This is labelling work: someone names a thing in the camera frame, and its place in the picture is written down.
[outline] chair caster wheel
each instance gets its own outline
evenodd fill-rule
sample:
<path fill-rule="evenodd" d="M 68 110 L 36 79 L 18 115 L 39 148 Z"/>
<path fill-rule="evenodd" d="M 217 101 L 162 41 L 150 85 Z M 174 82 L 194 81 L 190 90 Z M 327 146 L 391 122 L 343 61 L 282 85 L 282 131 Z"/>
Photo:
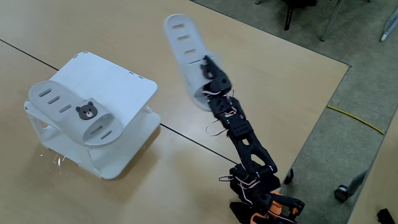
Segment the chair caster wheel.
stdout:
<path fill-rule="evenodd" d="M 347 186 L 345 185 L 340 185 L 338 188 L 335 190 L 335 198 L 339 200 L 340 202 L 345 202 L 347 199 L 350 197 L 350 195 L 347 193 Z"/>
<path fill-rule="evenodd" d="M 290 169 L 290 172 L 287 174 L 284 184 L 290 184 L 293 180 L 293 177 L 294 177 L 293 169 Z"/>

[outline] cable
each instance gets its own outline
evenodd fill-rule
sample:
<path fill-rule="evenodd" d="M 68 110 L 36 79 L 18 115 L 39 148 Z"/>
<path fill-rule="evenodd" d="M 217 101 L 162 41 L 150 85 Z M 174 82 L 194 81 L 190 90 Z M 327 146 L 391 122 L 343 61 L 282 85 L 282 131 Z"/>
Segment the cable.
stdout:
<path fill-rule="evenodd" d="M 218 120 L 215 120 L 215 121 L 211 122 L 208 126 L 205 127 L 205 132 L 206 132 L 206 134 L 207 134 L 208 136 L 218 136 L 218 135 L 220 135 L 221 133 L 223 133 L 224 131 L 227 131 L 227 129 L 223 129 L 223 130 L 221 130 L 221 131 L 219 131 L 219 132 L 217 132 L 217 133 L 215 133 L 215 134 L 209 134 L 209 133 L 207 132 L 207 129 L 208 129 L 212 124 L 216 123 L 217 121 L 218 121 Z"/>
<path fill-rule="evenodd" d="M 218 91 L 218 92 L 214 93 L 214 92 L 210 92 L 210 91 L 203 90 L 202 93 L 204 93 L 204 94 L 209 94 L 209 95 L 218 95 L 218 94 L 221 93 L 221 91 Z"/>
<path fill-rule="evenodd" d="M 234 177 L 233 175 L 224 175 L 224 176 L 219 177 L 219 178 L 218 178 L 218 181 L 221 181 L 221 182 L 229 182 L 229 181 L 231 181 L 231 180 L 234 179 L 233 177 Z"/>
<path fill-rule="evenodd" d="M 283 219 L 283 220 L 289 221 L 289 222 L 291 222 L 291 223 L 293 223 L 293 224 L 299 224 L 299 223 L 297 223 L 297 222 L 295 222 L 295 221 L 292 221 L 292 220 L 289 220 L 289 219 L 284 218 L 284 217 L 282 217 L 282 216 L 279 216 L 279 215 L 275 214 L 275 213 L 272 212 L 272 211 L 268 211 L 268 213 L 272 213 L 273 215 L 277 216 L 278 218 L 281 218 L 281 219 Z"/>
<path fill-rule="evenodd" d="M 241 188 L 242 188 L 242 192 L 243 192 L 243 197 L 246 201 L 250 202 L 251 205 L 253 205 L 253 202 L 251 202 L 249 199 L 246 198 L 246 194 L 244 194 L 244 190 L 243 190 L 243 186 L 242 186 L 242 182 L 240 184 Z"/>
<path fill-rule="evenodd" d="M 384 135 L 384 131 L 381 131 L 381 130 L 378 129 L 377 127 L 375 127 L 375 126 L 369 124 L 368 122 L 362 120 L 362 119 L 359 118 L 359 117 L 356 117 L 356 116 L 354 116 L 354 115 L 352 115 L 352 114 L 349 114 L 349 113 L 347 113 L 347 112 L 345 112 L 345 111 L 342 111 L 342 110 L 340 110 L 340 109 L 334 108 L 334 107 L 332 107 L 332 106 L 326 106 L 326 107 L 329 108 L 329 109 L 335 110 L 335 111 L 337 111 L 337 112 L 340 112 L 340 113 L 342 113 L 342 114 L 345 114 L 345 115 L 347 115 L 347 116 L 350 116 L 350 117 L 352 117 L 352 118 L 354 118 L 354 119 L 356 119 L 356 120 L 358 120 L 358 121 L 360 121 L 360 122 L 362 122 L 362 123 L 368 125 L 369 127 L 375 129 L 376 131 L 380 132 L 380 134 Z"/>

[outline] bear sticker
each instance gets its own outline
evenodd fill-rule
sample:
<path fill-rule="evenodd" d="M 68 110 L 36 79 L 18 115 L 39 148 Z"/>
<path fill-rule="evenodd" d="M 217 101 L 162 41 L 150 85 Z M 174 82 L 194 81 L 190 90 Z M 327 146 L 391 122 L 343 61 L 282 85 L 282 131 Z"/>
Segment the bear sticker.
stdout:
<path fill-rule="evenodd" d="M 84 120 L 94 118 L 98 114 L 97 108 L 95 108 L 93 102 L 91 101 L 82 107 L 77 106 L 76 111 L 79 113 L 79 117 Z"/>

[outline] yellow cable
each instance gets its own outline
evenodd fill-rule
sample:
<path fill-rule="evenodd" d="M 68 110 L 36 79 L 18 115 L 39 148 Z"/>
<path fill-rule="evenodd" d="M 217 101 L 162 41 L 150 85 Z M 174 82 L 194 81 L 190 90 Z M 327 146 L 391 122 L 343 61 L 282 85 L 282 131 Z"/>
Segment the yellow cable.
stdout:
<path fill-rule="evenodd" d="M 371 127 L 371 128 L 373 128 L 373 129 L 375 129 L 376 131 L 380 132 L 380 134 L 384 135 L 384 132 L 383 132 L 383 131 L 381 131 L 381 130 L 378 129 L 377 127 L 375 127 L 375 126 L 369 124 L 368 122 L 362 120 L 361 118 L 358 118 L 358 117 L 356 117 L 356 116 L 354 116 L 354 115 L 352 115 L 352 114 L 349 114 L 349 113 L 347 113 L 347 112 L 345 112 L 345 111 L 342 111 L 342 110 L 340 110 L 340 109 L 334 108 L 334 107 L 332 107 L 332 106 L 327 106 L 327 108 L 330 108 L 330 109 L 332 109 L 332 110 L 335 110 L 335 111 L 338 111 L 338 112 L 340 112 L 340 113 L 343 113 L 343 114 L 345 114 L 345 115 L 347 115 L 347 116 L 350 116 L 350 117 L 352 117 L 352 118 L 354 118 L 354 119 L 357 119 L 358 121 L 360 121 L 360 122 L 362 122 L 362 123 L 368 125 L 369 127 Z"/>

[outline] gray carpet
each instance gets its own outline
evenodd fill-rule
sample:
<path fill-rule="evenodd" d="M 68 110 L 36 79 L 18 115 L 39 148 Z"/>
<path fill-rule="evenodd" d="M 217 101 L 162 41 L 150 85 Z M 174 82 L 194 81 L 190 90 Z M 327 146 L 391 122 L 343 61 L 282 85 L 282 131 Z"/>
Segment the gray carpet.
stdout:
<path fill-rule="evenodd" d="M 280 0 L 197 0 L 199 4 L 274 34 L 292 43 L 352 65 L 330 104 L 386 131 L 398 105 L 398 28 L 379 42 L 384 24 L 398 5 L 393 0 L 345 0 L 326 42 L 319 38 L 336 5 L 295 9 L 284 31 L 287 6 Z M 293 164 L 295 178 L 282 193 L 306 203 L 300 223 L 346 223 L 356 197 L 334 199 L 372 163 L 384 136 L 372 128 L 325 108 Z"/>

